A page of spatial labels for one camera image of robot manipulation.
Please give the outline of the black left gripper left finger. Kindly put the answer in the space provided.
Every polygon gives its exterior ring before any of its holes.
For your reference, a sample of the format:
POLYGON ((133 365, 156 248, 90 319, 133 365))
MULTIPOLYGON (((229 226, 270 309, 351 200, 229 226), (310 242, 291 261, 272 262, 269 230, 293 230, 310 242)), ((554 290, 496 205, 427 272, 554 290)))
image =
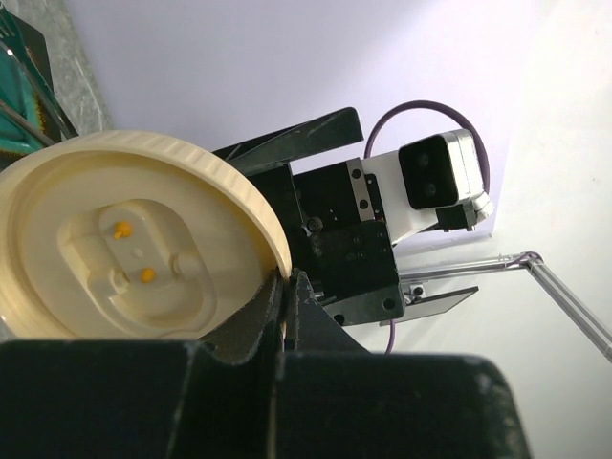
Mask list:
POLYGON ((263 458, 284 283, 202 339, 1 346, 5 458, 263 458))

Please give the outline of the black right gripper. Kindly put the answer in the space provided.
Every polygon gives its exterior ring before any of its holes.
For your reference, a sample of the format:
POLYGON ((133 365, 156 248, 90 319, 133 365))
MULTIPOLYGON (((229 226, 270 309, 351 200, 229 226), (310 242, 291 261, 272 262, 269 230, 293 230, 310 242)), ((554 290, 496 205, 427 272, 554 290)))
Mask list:
POLYGON ((214 150, 266 198, 295 268, 339 325, 393 320, 405 299, 377 176, 354 158, 294 172, 291 163, 361 142, 358 112, 319 118, 214 150))

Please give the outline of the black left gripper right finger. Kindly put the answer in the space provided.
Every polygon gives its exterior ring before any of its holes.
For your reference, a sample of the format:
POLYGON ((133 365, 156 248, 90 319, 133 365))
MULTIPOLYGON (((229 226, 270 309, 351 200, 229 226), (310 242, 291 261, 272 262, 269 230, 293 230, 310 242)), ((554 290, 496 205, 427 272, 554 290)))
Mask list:
POLYGON ((275 368, 273 458, 527 458, 504 375, 474 355, 366 351, 319 306, 302 271, 275 368))

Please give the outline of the cream round lid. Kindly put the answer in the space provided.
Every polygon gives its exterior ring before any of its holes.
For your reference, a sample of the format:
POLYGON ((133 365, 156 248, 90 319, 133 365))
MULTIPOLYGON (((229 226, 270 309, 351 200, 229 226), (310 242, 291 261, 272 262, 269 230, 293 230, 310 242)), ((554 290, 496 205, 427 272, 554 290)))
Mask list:
POLYGON ((1 174, 1 318, 20 338, 197 339, 291 271, 265 197, 192 143, 106 131, 1 174))

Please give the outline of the steel serving tongs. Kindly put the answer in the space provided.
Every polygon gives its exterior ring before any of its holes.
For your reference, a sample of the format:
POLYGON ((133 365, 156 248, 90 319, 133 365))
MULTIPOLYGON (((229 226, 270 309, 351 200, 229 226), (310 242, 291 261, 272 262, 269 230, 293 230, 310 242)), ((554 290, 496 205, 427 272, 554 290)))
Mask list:
POLYGON ((1 41, 1 116, 16 138, 40 147, 78 135, 27 49, 1 41))

